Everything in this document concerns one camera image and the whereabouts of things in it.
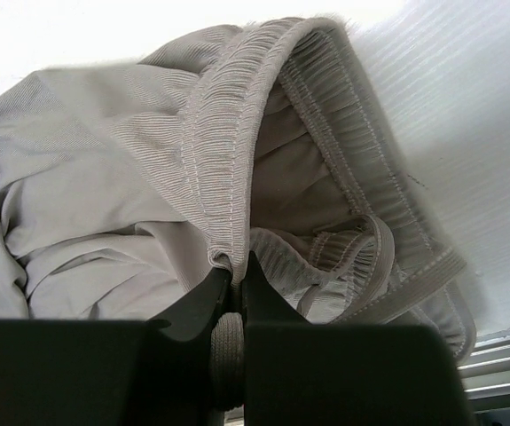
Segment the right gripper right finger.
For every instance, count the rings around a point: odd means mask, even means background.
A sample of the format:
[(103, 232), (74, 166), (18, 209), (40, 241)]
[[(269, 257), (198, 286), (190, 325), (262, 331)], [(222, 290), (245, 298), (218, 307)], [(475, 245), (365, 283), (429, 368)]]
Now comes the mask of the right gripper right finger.
[(254, 253), (241, 283), (247, 425), (472, 425), (443, 339), (424, 326), (313, 325)]

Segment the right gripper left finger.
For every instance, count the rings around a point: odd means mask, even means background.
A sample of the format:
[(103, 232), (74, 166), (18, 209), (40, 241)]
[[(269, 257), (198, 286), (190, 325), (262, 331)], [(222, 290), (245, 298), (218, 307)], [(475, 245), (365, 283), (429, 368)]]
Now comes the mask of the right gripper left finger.
[(220, 425), (208, 363), (231, 275), (148, 320), (0, 319), (0, 425)]

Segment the grey trousers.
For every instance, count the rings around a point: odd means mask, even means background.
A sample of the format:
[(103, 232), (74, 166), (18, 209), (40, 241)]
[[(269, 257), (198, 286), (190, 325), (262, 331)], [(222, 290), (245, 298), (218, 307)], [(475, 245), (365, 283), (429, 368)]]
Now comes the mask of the grey trousers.
[(0, 96), (0, 320), (149, 320), (225, 270), (208, 372), (244, 411), (251, 253), (313, 325), (429, 327), (455, 367), (474, 346), (465, 261), (337, 21), (206, 28)]

